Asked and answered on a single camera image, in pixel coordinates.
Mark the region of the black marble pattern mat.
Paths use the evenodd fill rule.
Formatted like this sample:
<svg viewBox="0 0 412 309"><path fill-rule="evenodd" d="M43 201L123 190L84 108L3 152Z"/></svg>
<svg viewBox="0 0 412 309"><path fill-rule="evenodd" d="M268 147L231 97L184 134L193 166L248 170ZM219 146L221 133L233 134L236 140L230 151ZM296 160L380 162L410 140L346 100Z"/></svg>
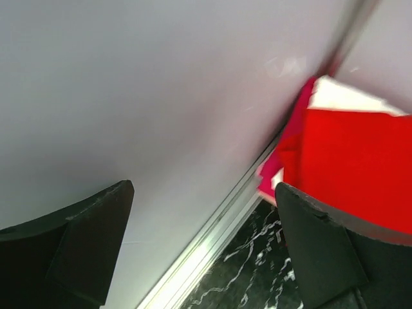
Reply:
<svg viewBox="0 0 412 309"><path fill-rule="evenodd" d="M302 308L277 209L261 200L182 308Z"/></svg>

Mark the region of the magenta folded t-shirt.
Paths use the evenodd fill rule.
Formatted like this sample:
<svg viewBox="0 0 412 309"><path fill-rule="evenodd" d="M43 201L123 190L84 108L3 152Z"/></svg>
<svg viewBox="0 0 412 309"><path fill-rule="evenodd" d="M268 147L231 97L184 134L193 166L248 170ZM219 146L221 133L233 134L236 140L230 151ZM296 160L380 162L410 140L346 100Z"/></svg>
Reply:
<svg viewBox="0 0 412 309"><path fill-rule="evenodd" d="M310 77L302 87L297 102L293 106L292 114L286 122L285 128L281 132L279 143L302 131L304 113L308 107L316 80L316 77ZM273 206L276 206L276 200L274 197L274 189L272 188L272 178L277 175L282 168L283 166L277 155L277 147L275 146L269 156L256 170L256 176L260 178L257 192L265 201Z"/></svg>

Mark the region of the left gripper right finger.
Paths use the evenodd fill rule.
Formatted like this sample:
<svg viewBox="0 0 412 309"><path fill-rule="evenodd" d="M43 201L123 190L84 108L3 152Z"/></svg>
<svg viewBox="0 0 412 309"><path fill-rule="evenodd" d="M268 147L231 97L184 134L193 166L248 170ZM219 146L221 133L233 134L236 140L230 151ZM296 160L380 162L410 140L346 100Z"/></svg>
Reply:
<svg viewBox="0 0 412 309"><path fill-rule="evenodd" d="M305 308L411 308L411 236L281 182L277 209Z"/></svg>

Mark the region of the aluminium side frame rail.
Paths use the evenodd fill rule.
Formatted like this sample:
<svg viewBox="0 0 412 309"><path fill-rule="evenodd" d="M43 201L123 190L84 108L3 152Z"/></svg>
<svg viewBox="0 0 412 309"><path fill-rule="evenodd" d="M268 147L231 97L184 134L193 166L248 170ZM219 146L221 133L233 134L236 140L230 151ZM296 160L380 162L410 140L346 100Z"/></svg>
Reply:
<svg viewBox="0 0 412 309"><path fill-rule="evenodd" d="M181 306L262 200L258 193L260 178L256 176L256 171L274 150L280 135L275 135L265 147L199 233L140 302L138 309Z"/></svg>

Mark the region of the bright red t-shirt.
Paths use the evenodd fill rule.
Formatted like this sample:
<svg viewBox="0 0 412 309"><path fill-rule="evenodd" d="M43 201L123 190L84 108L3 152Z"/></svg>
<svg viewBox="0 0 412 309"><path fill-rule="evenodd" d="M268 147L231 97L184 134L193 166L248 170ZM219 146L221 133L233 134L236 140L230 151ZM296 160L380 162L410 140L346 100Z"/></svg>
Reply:
<svg viewBox="0 0 412 309"><path fill-rule="evenodd" d="M309 109L282 140L283 180L336 209L411 233L411 116Z"/></svg>

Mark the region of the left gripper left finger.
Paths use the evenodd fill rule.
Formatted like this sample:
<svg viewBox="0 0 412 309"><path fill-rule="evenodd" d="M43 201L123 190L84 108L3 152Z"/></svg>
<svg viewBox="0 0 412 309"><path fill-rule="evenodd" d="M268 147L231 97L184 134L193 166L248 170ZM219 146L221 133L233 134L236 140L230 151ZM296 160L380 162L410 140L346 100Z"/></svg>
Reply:
<svg viewBox="0 0 412 309"><path fill-rule="evenodd" d="M63 209L1 230L1 308L106 303L135 190L122 180Z"/></svg>

